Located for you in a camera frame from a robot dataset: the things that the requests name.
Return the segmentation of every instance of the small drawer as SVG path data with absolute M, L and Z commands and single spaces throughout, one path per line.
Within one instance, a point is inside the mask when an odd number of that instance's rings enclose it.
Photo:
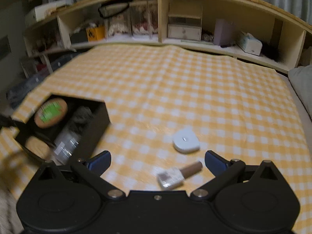
M 200 40 L 201 27 L 168 24 L 168 38 Z

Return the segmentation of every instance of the white label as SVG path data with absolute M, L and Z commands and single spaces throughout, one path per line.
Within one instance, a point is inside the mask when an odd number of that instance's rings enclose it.
M 57 148 L 55 149 L 54 153 L 56 155 L 60 154 L 60 152 L 62 151 L 63 147 L 65 146 L 65 143 L 60 142 L 59 146 L 57 146 Z
M 166 170 L 163 173 L 159 173 L 157 177 L 160 185 L 165 190 L 173 189 L 184 181 L 182 173 L 176 167 Z

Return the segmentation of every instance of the purple box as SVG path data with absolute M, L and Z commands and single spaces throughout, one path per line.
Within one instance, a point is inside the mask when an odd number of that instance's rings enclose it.
M 213 44 L 217 46 L 229 45 L 233 41 L 235 25 L 225 19 L 217 19 L 213 36 Z

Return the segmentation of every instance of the green label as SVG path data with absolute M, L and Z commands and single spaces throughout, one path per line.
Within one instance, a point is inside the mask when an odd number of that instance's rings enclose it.
M 52 102 L 42 106 L 40 119 L 43 123 L 49 122 L 54 117 L 60 115 L 62 107 L 58 102 Z

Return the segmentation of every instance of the blue gripper pad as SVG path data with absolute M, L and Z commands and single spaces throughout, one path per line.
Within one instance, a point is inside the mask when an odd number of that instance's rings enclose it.
M 110 152 L 105 150 L 87 161 L 86 166 L 90 171 L 101 176 L 110 167 L 111 160 Z
M 214 176 L 218 176 L 229 167 L 230 162 L 209 150 L 205 154 L 205 164 Z

